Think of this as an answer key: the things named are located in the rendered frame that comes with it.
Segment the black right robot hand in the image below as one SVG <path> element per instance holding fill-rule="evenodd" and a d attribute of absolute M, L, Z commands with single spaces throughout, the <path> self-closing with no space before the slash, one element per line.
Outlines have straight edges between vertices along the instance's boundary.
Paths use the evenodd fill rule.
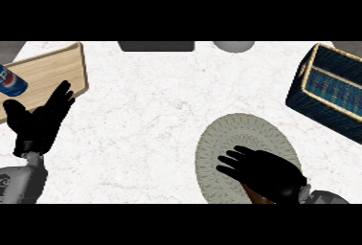
<path fill-rule="evenodd" d="M 216 170 L 239 181 L 276 204 L 298 204 L 298 194 L 307 185 L 301 170 L 278 155 L 236 145 L 217 160 Z"/>

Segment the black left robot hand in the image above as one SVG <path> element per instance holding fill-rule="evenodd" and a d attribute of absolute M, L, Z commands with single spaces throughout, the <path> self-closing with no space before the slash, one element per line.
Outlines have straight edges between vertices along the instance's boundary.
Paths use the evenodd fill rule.
<path fill-rule="evenodd" d="M 30 152 L 44 155 L 52 147 L 62 121 L 75 102 L 71 83 L 64 80 L 58 85 L 47 103 L 30 112 L 16 100 L 6 100 L 3 108 L 9 128 L 16 133 L 13 154 L 24 158 Z"/>

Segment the round pale woven placemat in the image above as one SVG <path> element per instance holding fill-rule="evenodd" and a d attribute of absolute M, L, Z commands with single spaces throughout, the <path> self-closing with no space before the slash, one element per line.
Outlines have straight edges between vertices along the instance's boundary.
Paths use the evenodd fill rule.
<path fill-rule="evenodd" d="M 250 204 L 241 183 L 216 170 L 219 155 L 233 147 L 265 150 L 301 167 L 294 147 L 278 128 L 251 114 L 228 114 L 208 125 L 197 145 L 195 173 L 202 196 L 210 204 Z"/>

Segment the dark blue wicker basket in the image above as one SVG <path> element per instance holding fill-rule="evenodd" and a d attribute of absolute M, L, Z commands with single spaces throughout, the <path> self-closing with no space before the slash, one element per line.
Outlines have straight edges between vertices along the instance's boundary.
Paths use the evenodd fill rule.
<path fill-rule="evenodd" d="M 285 105 L 362 145 L 362 57 L 316 43 L 300 62 Z"/>

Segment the pale wooden cutting board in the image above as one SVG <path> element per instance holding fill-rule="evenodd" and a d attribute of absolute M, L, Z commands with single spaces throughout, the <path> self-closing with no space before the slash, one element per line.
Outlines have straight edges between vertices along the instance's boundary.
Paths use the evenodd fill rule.
<path fill-rule="evenodd" d="M 64 80 L 71 82 L 77 98 L 89 89 L 83 44 L 80 41 L 28 41 L 4 67 L 27 81 L 25 92 L 15 97 L 34 111 Z"/>

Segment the blue soda can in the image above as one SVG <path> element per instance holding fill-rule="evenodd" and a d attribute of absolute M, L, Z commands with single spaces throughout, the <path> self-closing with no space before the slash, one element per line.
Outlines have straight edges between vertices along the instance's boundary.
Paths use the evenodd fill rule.
<path fill-rule="evenodd" d="M 9 97 L 19 96 L 28 87 L 25 80 L 0 65 L 0 92 Z"/>

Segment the dark grey rectangular appliance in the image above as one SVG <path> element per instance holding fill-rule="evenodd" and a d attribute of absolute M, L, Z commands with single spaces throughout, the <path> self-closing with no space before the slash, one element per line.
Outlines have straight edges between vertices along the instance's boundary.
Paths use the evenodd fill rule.
<path fill-rule="evenodd" d="M 194 41 L 120 41 L 124 52 L 192 52 Z"/>

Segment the grey round object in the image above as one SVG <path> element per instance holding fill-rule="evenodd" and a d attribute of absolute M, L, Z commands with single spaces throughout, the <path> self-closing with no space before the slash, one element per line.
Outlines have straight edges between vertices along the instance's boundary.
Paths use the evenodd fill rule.
<path fill-rule="evenodd" d="M 254 45 L 253 41 L 216 41 L 216 47 L 228 52 L 228 53 L 242 53 L 245 52 Z"/>

